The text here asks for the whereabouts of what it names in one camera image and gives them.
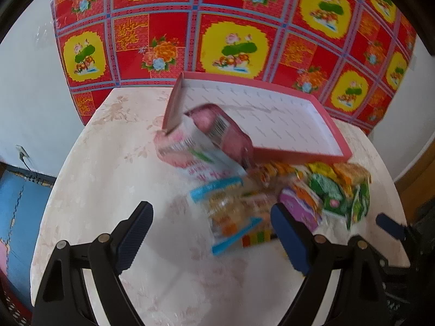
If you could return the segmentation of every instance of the pink snack bag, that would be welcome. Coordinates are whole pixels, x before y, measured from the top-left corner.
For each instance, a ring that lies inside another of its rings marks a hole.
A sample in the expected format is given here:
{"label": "pink snack bag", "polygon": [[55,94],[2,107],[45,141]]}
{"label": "pink snack bag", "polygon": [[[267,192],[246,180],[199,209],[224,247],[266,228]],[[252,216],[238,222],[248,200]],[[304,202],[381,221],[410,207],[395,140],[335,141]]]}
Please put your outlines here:
{"label": "pink snack bag", "polygon": [[214,104],[189,110],[170,133],[159,131],[154,145],[159,159],[201,181],[245,175],[253,157],[249,136]]}

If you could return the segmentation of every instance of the metal screw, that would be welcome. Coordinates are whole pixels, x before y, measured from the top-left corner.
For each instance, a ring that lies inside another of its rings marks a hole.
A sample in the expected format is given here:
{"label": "metal screw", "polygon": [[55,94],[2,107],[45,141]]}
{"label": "metal screw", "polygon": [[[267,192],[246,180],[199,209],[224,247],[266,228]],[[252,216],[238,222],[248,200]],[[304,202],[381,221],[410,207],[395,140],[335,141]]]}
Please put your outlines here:
{"label": "metal screw", "polygon": [[325,243],[326,243],[326,238],[325,238],[323,235],[317,234],[317,235],[314,237],[314,241],[315,241],[316,243],[319,243],[319,244],[325,244]]}
{"label": "metal screw", "polygon": [[64,241],[64,240],[61,240],[61,241],[57,242],[57,244],[56,244],[56,247],[57,247],[59,250],[63,249],[63,248],[66,247],[66,246],[67,246],[67,242]]}
{"label": "metal screw", "polygon": [[367,245],[367,243],[364,240],[360,240],[360,241],[358,241],[358,247],[361,250],[364,250],[364,249],[366,249],[368,247],[368,245]]}
{"label": "metal screw", "polygon": [[103,233],[103,234],[100,234],[98,236],[98,241],[100,243],[105,243],[105,242],[109,241],[109,239],[110,239],[110,234],[107,234],[107,233]]}

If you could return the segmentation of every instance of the table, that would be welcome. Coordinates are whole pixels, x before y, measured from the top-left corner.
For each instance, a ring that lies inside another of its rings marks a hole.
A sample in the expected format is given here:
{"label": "table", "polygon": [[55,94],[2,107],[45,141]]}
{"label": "table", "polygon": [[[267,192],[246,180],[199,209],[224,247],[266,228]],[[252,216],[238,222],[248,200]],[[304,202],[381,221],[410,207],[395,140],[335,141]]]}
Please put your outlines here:
{"label": "table", "polygon": [[[90,242],[111,232],[145,200],[154,206],[154,222],[132,267],[120,276],[145,325],[277,325],[303,276],[285,258],[279,241],[219,257],[210,254],[207,223],[186,199],[198,183],[159,161],[154,151],[153,135],[170,90],[114,89],[77,139],[42,219],[30,270],[32,302],[57,241]],[[375,225],[380,212],[406,222],[391,176],[359,128],[336,124],[354,153],[350,161],[372,173],[371,206],[350,233],[340,222],[319,232],[343,244],[360,234],[390,264],[408,265],[400,243]],[[108,325],[89,270],[85,278],[96,318]],[[316,325],[327,315],[337,280],[334,271]]]}

